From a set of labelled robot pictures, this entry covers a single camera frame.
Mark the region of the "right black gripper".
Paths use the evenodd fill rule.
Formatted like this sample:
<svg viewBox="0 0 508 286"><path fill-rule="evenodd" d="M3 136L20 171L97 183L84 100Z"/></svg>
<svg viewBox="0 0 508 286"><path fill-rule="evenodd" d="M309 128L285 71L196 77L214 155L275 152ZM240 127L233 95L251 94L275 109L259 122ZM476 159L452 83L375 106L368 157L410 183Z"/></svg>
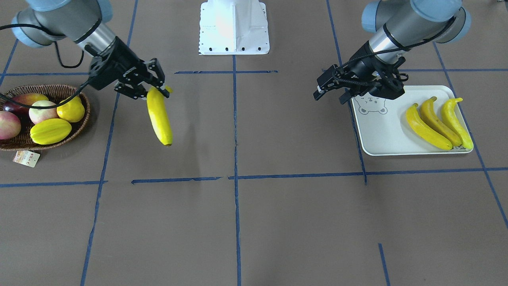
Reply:
<svg viewBox="0 0 508 286"><path fill-rule="evenodd" d="M114 85L114 90L131 99L146 98L147 90L142 84L128 85L141 82L156 88L165 98L170 98L165 74L158 59L141 60L118 37L115 37L104 52L92 58L88 83L94 89L100 90L116 80L119 81Z"/></svg>

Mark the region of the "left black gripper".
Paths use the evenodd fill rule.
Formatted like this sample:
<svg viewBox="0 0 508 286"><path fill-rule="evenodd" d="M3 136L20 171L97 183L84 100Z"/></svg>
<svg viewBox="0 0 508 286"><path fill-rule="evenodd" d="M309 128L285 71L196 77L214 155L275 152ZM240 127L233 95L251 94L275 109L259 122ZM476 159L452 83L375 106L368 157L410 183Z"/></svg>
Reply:
<svg viewBox="0 0 508 286"><path fill-rule="evenodd" d="M339 97L345 104L356 96L371 96L395 100L405 92L403 82L408 79L398 68L405 63L404 56L395 56L394 63L385 63L370 47L369 42L343 64L337 74L321 74L317 78L314 100L321 99L327 92L344 88Z"/></svg>

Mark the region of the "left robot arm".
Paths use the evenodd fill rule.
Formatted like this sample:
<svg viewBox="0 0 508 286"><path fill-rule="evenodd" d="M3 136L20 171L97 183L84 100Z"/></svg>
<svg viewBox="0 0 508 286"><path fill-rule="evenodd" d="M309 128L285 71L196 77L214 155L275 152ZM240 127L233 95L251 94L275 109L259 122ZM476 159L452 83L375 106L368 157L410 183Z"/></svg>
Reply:
<svg viewBox="0 0 508 286"><path fill-rule="evenodd" d="M342 65L321 74L314 100L334 89L345 89L341 104L356 96L395 100L404 94L408 76L399 72L411 49L435 42L453 43L464 37L472 24L461 0L377 0L362 13L362 26L372 33Z"/></svg>

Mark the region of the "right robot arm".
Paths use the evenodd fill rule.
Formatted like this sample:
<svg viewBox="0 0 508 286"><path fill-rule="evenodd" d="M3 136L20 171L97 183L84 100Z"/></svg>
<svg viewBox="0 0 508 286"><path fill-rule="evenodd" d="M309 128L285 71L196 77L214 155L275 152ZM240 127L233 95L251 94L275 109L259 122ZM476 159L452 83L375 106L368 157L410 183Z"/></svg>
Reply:
<svg viewBox="0 0 508 286"><path fill-rule="evenodd" d="M92 57L87 84L100 90L115 83L115 90L129 98L147 95L143 83L170 96L159 61L140 59L107 26L112 19L108 0L29 0L28 8L12 20L16 38L27 46L42 48L69 38Z"/></svg>

